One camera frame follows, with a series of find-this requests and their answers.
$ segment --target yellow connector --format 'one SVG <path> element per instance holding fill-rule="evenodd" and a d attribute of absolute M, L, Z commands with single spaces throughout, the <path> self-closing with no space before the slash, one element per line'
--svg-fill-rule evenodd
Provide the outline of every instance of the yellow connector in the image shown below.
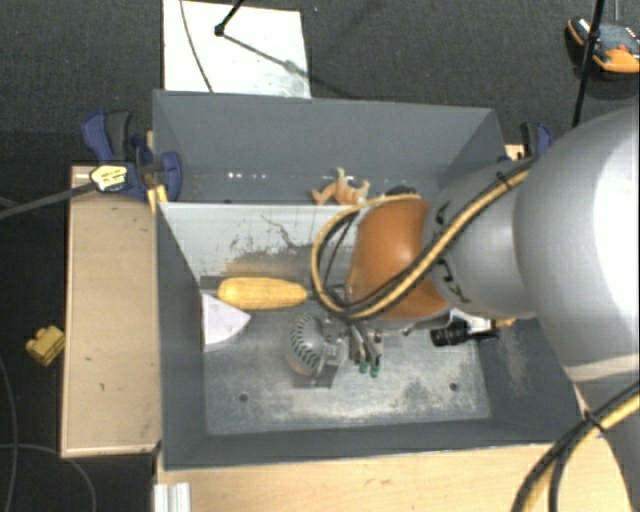
<path fill-rule="evenodd" d="M 64 333 L 54 325 L 44 327 L 35 339 L 27 341 L 25 349 L 42 366 L 49 366 L 64 348 Z"/>
<path fill-rule="evenodd" d="M 512 327 L 518 321 L 517 318 L 501 318 L 493 321 L 493 326 L 497 329 L 506 329 Z"/>

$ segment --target gray panel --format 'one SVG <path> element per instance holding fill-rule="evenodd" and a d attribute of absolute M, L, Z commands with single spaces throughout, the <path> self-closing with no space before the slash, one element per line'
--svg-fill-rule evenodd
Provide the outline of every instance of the gray panel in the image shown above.
<path fill-rule="evenodd" d="M 469 172 L 495 164 L 505 155 L 504 141 L 498 117 L 492 110 L 465 141 L 464 147 L 446 173 L 439 179 L 440 188 L 445 188 Z"/>
<path fill-rule="evenodd" d="M 582 419 L 573 385 L 536 320 L 503 329 L 500 340 L 480 344 L 479 355 L 497 421 L 547 442 Z"/>
<path fill-rule="evenodd" d="M 200 294 L 162 214 L 157 246 L 162 444 L 165 464 L 171 465 L 205 437 Z"/>
<path fill-rule="evenodd" d="M 180 152 L 181 201 L 308 201 L 336 167 L 369 180 L 371 195 L 408 184 L 433 198 L 470 138 L 476 162 L 503 144 L 489 109 L 154 94 L 155 149 Z"/>
<path fill-rule="evenodd" d="M 523 444 L 531 429 L 487 419 L 210 437 L 170 469 L 466 450 Z"/>
<path fill-rule="evenodd" d="M 310 286 L 311 245 L 342 208 L 311 205 L 160 205 L 189 268 L 203 277 L 260 275 Z M 333 272 L 346 276 L 357 223 L 345 238 Z"/>
<path fill-rule="evenodd" d="M 331 389 L 296 387 L 285 343 L 296 318 L 321 315 L 315 303 L 254 313 L 240 338 L 205 355 L 210 434 L 317 430 L 361 425 L 460 421 L 489 416 L 475 345 L 435 348 L 428 331 L 385 338 L 376 379 L 345 363 Z"/>

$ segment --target yellow object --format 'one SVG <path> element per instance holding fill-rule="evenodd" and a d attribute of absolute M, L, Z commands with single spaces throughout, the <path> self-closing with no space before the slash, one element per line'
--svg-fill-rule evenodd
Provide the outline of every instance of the yellow object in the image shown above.
<path fill-rule="evenodd" d="M 167 189 L 164 185 L 157 185 L 147 190 L 147 200 L 151 206 L 151 213 L 156 213 L 156 203 L 166 203 L 169 201 L 167 197 Z"/>
<path fill-rule="evenodd" d="M 626 50 L 613 49 L 605 52 L 607 57 L 611 59 L 609 62 L 603 62 L 597 55 L 593 56 L 598 65 L 605 71 L 613 73 L 637 74 L 640 72 L 640 62 L 631 53 Z"/>
<path fill-rule="evenodd" d="M 35 339 L 27 341 L 25 349 L 42 366 L 49 366 L 64 348 L 64 333 L 54 325 L 42 328 Z"/>
<path fill-rule="evenodd" d="M 353 188 L 347 182 L 344 169 L 338 167 L 337 170 L 338 179 L 336 181 L 327 185 L 322 192 L 318 192 L 317 190 L 311 191 L 311 197 L 314 202 L 317 205 L 322 205 L 331 198 L 340 205 L 353 205 L 363 202 L 369 193 L 370 183 L 367 180 L 362 180 L 362 186 L 360 188 Z"/>
<path fill-rule="evenodd" d="M 232 277 L 218 288 L 218 299 L 242 310 L 279 309 L 307 300 L 307 290 L 297 283 L 270 277 Z"/>
<path fill-rule="evenodd" d="M 498 329 L 506 329 L 508 327 L 513 327 L 513 324 L 515 324 L 517 321 L 517 318 L 500 318 L 498 320 L 494 320 L 493 325 Z"/>

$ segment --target black stand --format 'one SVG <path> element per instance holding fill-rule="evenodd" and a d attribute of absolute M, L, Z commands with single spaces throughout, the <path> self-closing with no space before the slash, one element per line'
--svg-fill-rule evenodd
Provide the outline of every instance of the black stand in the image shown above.
<path fill-rule="evenodd" d="M 596 46 L 596 42 L 600 37 L 600 20 L 602 19 L 602 11 L 604 10 L 604 0 L 596 0 L 596 5 L 593 8 L 593 19 L 591 20 L 591 27 L 589 28 L 589 37 L 587 38 L 587 45 L 582 56 L 582 69 L 580 71 L 580 90 L 578 91 L 578 98 L 576 99 L 576 108 L 573 113 L 572 128 L 578 126 L 580 123 L 580 113 L 582 112 L 582 103 L 584 102 L 584 93 L 587 90 L 587 80 L 589 73 L 591 72 L 591 61 L 593 60 L 593 50 Z"/>
<path fill-rule="evenodd" d="M 225 19 L 222 20 L 222 22 L 218 25 L 216 25 L 216 28 L 213 30 L 213 33 L 218 36 L 218 37 L 222 37 L 224 36 L 224 29 L 227 26 L 227 23 L 229 23 L 229 21 L 231 21 L 231 18 L 233 18 L 233 16 L 235 15 L 236 12 L 238 12 L 238 9 L 240 9 L 240 6 L 244 3 L 244 0 L 238 0 L 235 5 L 231 8 L 231 10 L 229 11 L 229 14 L 227 14 L 227 16 L 225 17 Z"/>

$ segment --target wooden board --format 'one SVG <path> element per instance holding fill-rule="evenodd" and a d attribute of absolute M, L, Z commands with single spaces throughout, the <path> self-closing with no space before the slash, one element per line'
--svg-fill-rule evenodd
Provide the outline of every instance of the wooden board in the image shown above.
<path fill-rule="evenodd" d="M 380 457 L 338 462 L 166 473 L 189 482 L 193 512 L 507 512 L 546 446 Z M 546 498 L 533 509 L 544 512 Z M 624 484 L 603 440 L 579 453 L 563 480 L 562 512 L 629 512 Z"/>
<path fill-rule="evenodd" d="M 91 168 L 73 169 L 73 186 Z M 63 457 L 149 452 L 160 439 L 148 205 L 91 193 L 71 202 Z"/>

